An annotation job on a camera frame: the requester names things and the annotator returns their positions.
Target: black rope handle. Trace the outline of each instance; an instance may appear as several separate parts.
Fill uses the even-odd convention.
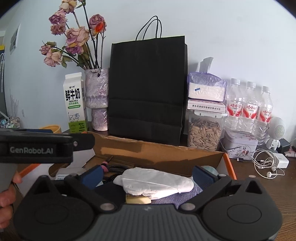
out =
[[[153,16],[151,19],[149,19],[149,21],[140,29],[140,31],[138,32],[138,34],[137,34],[137,37],[136,37],[136,40],[138,39],[138,36],[139,36],[139,34],[140,34],[140,32],[146,27],[146,25],[153,19],[153,18],[155,18],[156,17],[156,19],[157,19],[157,26],[156,26],[156,33],[155,33],[155,38],[157,38],[157,32],[158,32],[158,21],[160,21],[159,19],[158,19],[158,16],[157,15],[155,15],[155,16]]]
[[[155,33],[155,38],[157,38],[157,32],[158,32],[158,22],[160,23],[160,38],[161,38],[161,34],[162,34],[162,32],[163,32],[163,26],[162,26],[162,24],[161,24],[161,21],[157,18],[157,19],[154,19],[154,20],[152,20],[151,21],[151,23],[153,23],[154,21],[157,21],[157,26],[156,26],[156,33]],[[148,27],[146,28],[146,30],[145,30],[145,32],[144,32],[144,35],[143,35],[143,39],[142,40],[144,40],[144,38],[145,38],[145,34],[146,34],[146,32],[147,32],[147,30],[148,30],[148,28],[149,28],[149,26],[151,25],[151,23],[148,25]]]

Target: plastic bottle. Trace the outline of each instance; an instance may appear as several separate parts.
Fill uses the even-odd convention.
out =
[[[252,134],[258,140],[258,145],[262,145],[264,143],[264,139],[267,135],[266,130],[269,127],[272,107],[273,104],[271,101],[269,88],[267,86],[263,86],[263,93],[261,95],[261,100],[259,100],[257,119],[252,131]]]
[[[258,99],[255,92],[256,84],[248,81],[246,96],[243,98],[243,108],[239,120],[239,130],[251,133],[257,117]]]
[[[231,79],[231,86],[226,94],[225,129],[238,130],[239,117],[242,112],[242,92],[240,90],[240,80]]]

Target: bottle label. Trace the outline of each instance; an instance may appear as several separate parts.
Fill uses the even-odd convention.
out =
[[[229,116],[239,117],[242,112],[242,104],[233,101],[227,101],[227,111]]]
[[[261,107],[259,109],[259,117],[258,117],[258,120],[259,121],[262,121],[262,122],[267,122],[269,123],[270,122],[270,119],[271,119],[271,109],[269,108],[266,108],[266,107]]]
[[[242,117],[256,119],[258,106],[255,104],[244,104]]]

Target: dried flower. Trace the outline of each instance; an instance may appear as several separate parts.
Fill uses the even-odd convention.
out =
[[[65,18],[66,13],[63,9],[57,11],[54,15],[52,15],[49,18],[49,21],[51,24],[59,24],[59,23],[65,23],[67,22],[67,19]]]
[[[66,31],[68,45],[72,43],[78,43],[79,46],[83,46],[86,41],[89,40],[89,30],[85,29],[84,26],[80,28],[70,28]]]
[[[50,31],[54,35],[61,35],[66,32],[66,24],[65,23],[59,23],[59,24],[54,24],[50,26]]]
[[[96,14],[89,19],[89,26],[91,28],[92,34],[97,35],[98,33],[103,33],[106,31],[107,24],[100,14]]]
[[[41,46],[41,49],[39,49],[39,51],[41,52],[41,54],[46,55],[51,49],[52,47],[50,45],[45,44]]]
[[[73,43],[71,44],[70,46],[67,46],[66,47],[66,51],[68,53],[71,53],[71,54],[82,54],[84,52],[83,50],[83,47],[80,47],[79,44],[77,43]]]
[[[52,53],[49,51],[46,54],[46,58],[44,59],[44,63],[47,64],[48,66],[55,67],[56,65],[60,65],[61,62],[61,52],[57,51]]]
[[[77,1],[75,0],[63,0],[62,4],[59,7],[59,10],[64,10],[66,13],[74,12],[75,7],[77,6]]]

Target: flower bouquet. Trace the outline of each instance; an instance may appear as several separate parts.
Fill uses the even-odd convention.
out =
[[[100,69],[102,67],[102,52],[104,43],[104,33],[106,31],[106,22],[100,14],[87,17],[86,0],[62,0],[59,10],[53,14],[49,21],[52,24],[50,27],[53,35],[65,35],[66,43],[61,48],[57,47],[56,42],[47,42],[41,46],[41,54],[45,55],[44,63],[48,66],[55,67],[62,65],[67,67],[67,62],[75,62],[77,66],[84,70]],[[83,7],[87,27],[80,26],[75,14],[75,10]],[[70,28],[67,24],[67,15],[74,16],[77,28]],[[102,38],[101,44],[101,62],[98,63],[98,40]],[[91,39],[94,45],[94,56],[92,56],[88,40]]]

